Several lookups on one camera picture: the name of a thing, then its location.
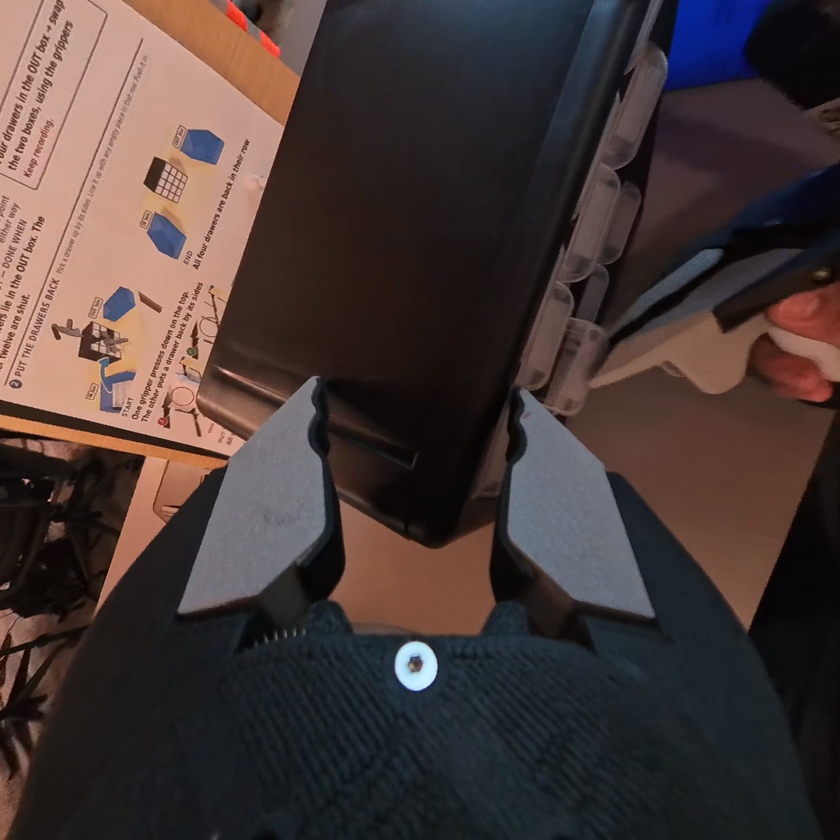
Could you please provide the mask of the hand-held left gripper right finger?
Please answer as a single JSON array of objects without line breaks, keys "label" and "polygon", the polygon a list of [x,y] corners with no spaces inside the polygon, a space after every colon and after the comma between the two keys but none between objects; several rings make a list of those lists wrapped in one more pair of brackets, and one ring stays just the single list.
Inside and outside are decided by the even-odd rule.
[{"label": "hand-held left gripper right finger", "polygon": [[490,554],[496,601],[520,604],[531,629],[549,638],[590,616],[654,625],[602,462],[522,388],[511,393],[508,430]]}]

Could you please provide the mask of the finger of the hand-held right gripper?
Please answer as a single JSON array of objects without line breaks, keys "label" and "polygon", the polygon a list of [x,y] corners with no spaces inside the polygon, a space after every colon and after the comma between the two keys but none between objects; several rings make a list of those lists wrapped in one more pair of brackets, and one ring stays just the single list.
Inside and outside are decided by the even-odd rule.
[{"label": "finger of the hand-held right gripper", "polygon": [[649,318],[660,304],[668,306],[667,300],[687,291],[691,283],[720,263],[723,256],[722,247],[704,248],[660,277],[612,325],[609,331],[610,343],[618,341],[626,329],[633,329],[636,322]]},{"label": "finger of the hand-held right gripper", "polygon": [[708,378],[707,343],[715,335],[715,317],[702,312],[647,329],[618,343],[590,379],[591,389],[666,365],[698,385]]}]

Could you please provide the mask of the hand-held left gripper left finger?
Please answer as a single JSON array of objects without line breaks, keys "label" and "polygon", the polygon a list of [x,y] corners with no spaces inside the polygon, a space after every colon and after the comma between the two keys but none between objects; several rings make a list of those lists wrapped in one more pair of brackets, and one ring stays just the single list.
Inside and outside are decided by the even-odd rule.
[{"label": "hand-held left gripper left finger", "polygon": [[325,387],[307,380],[230,459],[179,616],[253,612],[298,625],[337,587],[345,554]]}]

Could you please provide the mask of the row of clear cabinet drawers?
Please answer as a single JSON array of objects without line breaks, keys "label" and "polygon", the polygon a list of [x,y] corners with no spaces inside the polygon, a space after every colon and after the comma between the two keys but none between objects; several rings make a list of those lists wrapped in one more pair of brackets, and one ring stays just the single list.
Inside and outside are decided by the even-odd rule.
[{"label": "row of clear cabinet drawers", "polygon": [[667,75],[668,58],[652,40],[636,48],[528,336],[516,386],[556,417],[581,410],[606,345],[595,319],[610,286],[608,268],[623,257],[643,201],[627,168],[643,145]]}]

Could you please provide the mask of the blue plastic bin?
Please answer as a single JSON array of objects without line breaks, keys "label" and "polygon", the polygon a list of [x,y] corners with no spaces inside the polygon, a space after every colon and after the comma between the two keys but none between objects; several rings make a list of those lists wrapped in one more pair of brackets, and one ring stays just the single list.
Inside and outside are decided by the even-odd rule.
[{"label": "blue plastic bin", "polygon": [[680,1],[665,91],[755,77],[743,49],[770,1]]}]

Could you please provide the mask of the black drawer cabinet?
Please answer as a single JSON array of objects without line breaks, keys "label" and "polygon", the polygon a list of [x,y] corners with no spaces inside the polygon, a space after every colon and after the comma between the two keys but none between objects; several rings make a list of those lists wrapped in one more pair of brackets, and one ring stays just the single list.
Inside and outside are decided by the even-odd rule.
[{"label": "black drawer cabinet", "polygon": [[313,376],[339,496],[439,548],[480,470],[647,12],[327,2],[197,404],[249,438]]}]

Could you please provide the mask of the person's right hand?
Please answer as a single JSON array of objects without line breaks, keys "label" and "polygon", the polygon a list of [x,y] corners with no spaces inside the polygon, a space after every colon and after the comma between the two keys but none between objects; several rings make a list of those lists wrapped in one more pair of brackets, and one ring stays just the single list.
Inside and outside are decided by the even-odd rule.
[{"label": "person's right hand", "polygon": [[[767,317],[780,329],[838,348],[839,285],[786,298],[774,304]],[[812,360],[788,353],[766,337],[753,345],[750,362],[752,374],[779,396],[817,406],[833,398],[834,383]]]}]

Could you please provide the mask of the dark cloth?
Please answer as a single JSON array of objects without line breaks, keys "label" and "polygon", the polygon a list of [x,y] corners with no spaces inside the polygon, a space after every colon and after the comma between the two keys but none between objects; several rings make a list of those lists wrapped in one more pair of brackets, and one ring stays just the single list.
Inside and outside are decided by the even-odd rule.
[{"label": "dark cloth", "polygon": [[753,27],[743,54],[760,79],[838,136],[838,1],[773,2]]}]

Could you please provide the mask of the orange striped object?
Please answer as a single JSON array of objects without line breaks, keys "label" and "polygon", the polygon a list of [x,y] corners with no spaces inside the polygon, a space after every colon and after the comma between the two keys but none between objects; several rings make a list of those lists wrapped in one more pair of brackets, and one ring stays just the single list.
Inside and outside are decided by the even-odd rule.
[{"label": "orange striped object", "polygon": [[261,46],[273,57],[280,58],[280,48],[268,34],[259,28],[246,12],[233,1],[211,1],[215,8]]}]

